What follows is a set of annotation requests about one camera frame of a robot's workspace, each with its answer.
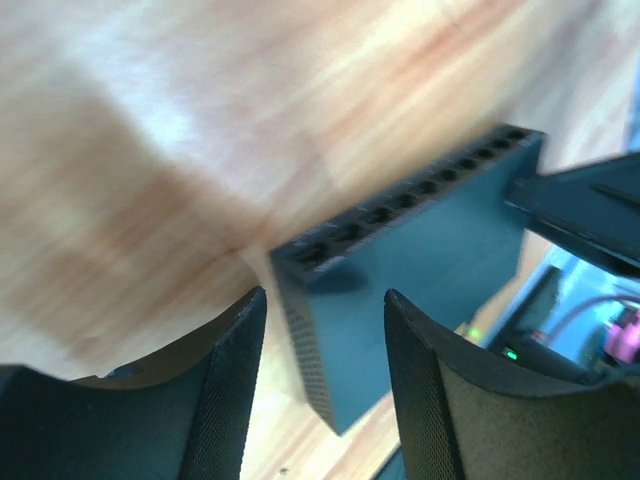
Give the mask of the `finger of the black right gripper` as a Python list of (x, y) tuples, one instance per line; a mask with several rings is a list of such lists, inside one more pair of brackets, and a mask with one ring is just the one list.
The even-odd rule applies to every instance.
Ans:
[(639, 154), (520, 178), (506, 203), (525, 228), (611, 274), (639, 276)]

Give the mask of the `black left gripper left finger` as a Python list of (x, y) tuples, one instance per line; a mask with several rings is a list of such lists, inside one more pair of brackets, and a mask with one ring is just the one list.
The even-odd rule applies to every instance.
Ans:
[(103, 377), (1, 369), (5, 479), (236, 479), (266, 326), (254, 288), (219, 317)]

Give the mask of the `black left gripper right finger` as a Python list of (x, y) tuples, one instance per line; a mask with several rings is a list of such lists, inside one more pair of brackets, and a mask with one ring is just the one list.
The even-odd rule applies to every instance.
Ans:
[(392, 393), (411, 479), (635, 479), (639, 370), (584, 385), (482, 349), (396, 290), (384, 299)]

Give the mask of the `black network switch box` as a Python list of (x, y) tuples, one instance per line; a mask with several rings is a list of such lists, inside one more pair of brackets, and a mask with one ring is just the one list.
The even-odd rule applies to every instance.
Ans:
[(525, 234), (505, 195), (544, 141), (499, 126), (271, 252), (307, 401), (335, 433), (390, 391), (388, 290), (456, 329), (515, 276)]

